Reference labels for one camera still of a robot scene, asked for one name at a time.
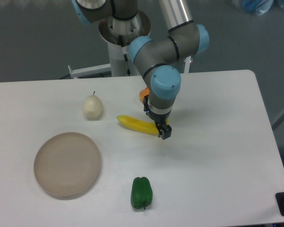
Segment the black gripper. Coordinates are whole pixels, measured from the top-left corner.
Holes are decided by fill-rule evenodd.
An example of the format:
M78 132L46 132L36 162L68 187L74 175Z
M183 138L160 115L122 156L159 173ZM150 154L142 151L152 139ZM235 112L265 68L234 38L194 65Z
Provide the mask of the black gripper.
M142 103L143 110L145 111L146 115L155 121L155 126L158 130L158 138L162 138L163 140L169 138L171 136L172 128L167 119L170 115L172 107L170 106L165 109L159 109L149 101L148 95L143 98Z

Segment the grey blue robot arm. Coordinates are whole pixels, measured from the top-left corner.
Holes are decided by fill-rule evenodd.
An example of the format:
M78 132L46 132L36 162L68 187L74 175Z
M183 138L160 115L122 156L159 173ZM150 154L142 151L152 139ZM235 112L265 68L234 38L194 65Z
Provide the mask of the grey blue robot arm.
M150 93L143 99L144 111L155 123L158 136L167 139L172 128L167 119L180 90L181 76L172 63L203 52L209 34L194 23L185 0L161 0L168 37L160 42L149 38L148 17L135 0L74 0L82 22L99 23L99 32L109 44L128 48L123 54L131 60Z

